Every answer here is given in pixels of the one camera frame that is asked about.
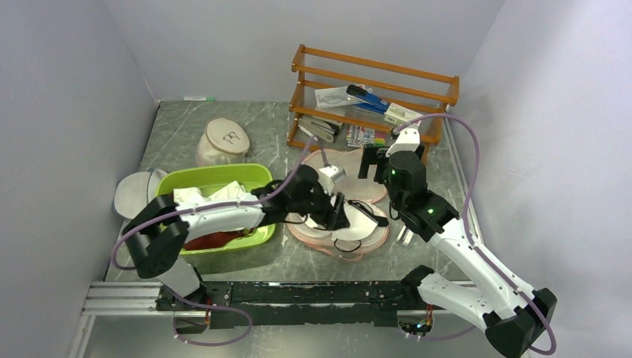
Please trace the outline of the white black bra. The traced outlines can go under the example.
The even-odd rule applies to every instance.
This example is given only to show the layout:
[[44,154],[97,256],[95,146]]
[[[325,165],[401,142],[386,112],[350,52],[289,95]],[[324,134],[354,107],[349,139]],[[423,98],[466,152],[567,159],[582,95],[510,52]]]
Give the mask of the white black bra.
[[324,230],[312,219],[307,219],[295,227],[294,235],[312,248],[339,257],[344,254],[362,256],[385,243],[389,221],[382,210],[363,201],[348,200],[344,212],[349,227]]

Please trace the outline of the floral mesh laundry bag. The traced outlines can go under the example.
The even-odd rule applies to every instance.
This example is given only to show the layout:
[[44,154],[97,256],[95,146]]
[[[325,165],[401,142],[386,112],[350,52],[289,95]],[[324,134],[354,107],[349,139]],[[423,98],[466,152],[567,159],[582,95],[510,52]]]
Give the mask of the floral mesh laundry bag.
[[[374,183],[368,179],[357,178],[361,155],[362,155],[361,149],[358,148],[353,151],[338,151],[334,149],[326,149],[324,153],[326,155],[328,163],[334,166],[340,166],[344,168],[346,172],[347,178],[344,181],[337,184],[335,187],[337,191],[341,192],[344,195],[346,200],[363,201],[368,204],[373,204],[377,207],[377,203],[385,198],[387,192],[386,192],[386,189],[382,185]],[[287,228],[289,229],[289,232],[295,239],[299,240],[294,235],[294,229],[297,225],[306,222],[306,219],[298,216],[297,214],[289,215],[288,219],[290,221],[290,223],[287,224]],[[327,254],[326,252],[322,252],[316,248],[310,247],[304,242],[302,243],[313,250]],[[357,262],[361,260],[365,255],[359,256],[355,254],[344,254],[340,257],[331,256],[331,255],[329,256],[346,260],[349,262]]]

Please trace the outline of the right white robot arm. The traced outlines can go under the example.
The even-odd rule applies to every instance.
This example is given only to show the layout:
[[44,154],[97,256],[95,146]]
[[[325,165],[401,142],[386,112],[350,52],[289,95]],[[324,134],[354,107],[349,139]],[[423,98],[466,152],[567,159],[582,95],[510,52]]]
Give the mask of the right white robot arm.
[[431,304],[448,310],[483,331],[502,356],[521,357],[549,328],[556,295],[548,288],[535,289],[468,237],[463,216],[428,188],[417,151],[387,151],[366,145],[358,178],[367,178],[375,165],[373,179],[385,186],[394,218],[445,254],[477,287],[467,289],[419,266],[403,279],[404,303],[412,309]]

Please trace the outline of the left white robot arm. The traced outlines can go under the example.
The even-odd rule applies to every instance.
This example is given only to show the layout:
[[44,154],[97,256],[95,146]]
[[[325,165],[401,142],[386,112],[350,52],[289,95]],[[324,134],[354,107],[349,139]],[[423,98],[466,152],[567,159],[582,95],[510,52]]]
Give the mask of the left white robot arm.
[[285,180],[209,204],[178,204],[170,195],[158,195],[124,228],[115,247],[127,248],[129,269],[138,277],[158,279],[186,309],[196,310],[205,303],[206,289],[193,266],[180,257],[186,243],[208,234],[282,223],[291,213],[327,230],[349,228],[344,195],[335,192],[345,176],[339,166],[301,164]]

